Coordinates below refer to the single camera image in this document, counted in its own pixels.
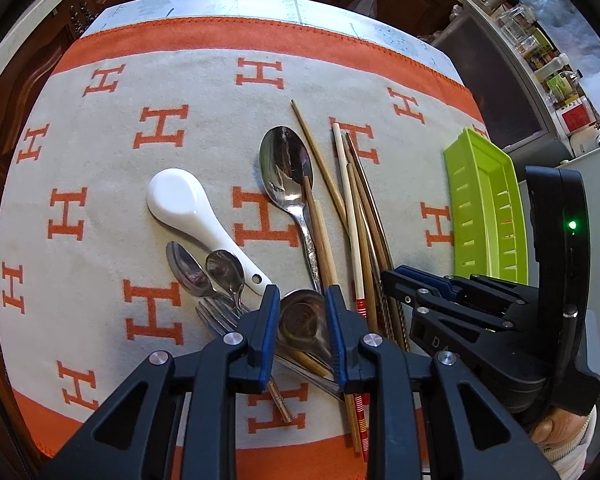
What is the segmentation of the right hand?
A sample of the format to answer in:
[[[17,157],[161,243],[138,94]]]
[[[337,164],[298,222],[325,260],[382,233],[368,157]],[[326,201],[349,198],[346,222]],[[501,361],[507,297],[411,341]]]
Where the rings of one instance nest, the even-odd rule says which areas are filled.
[[[586,416],[555,408],[534,426],[529,437],[562,480],[576,480],[583,474],[596,420],[596,408]]]

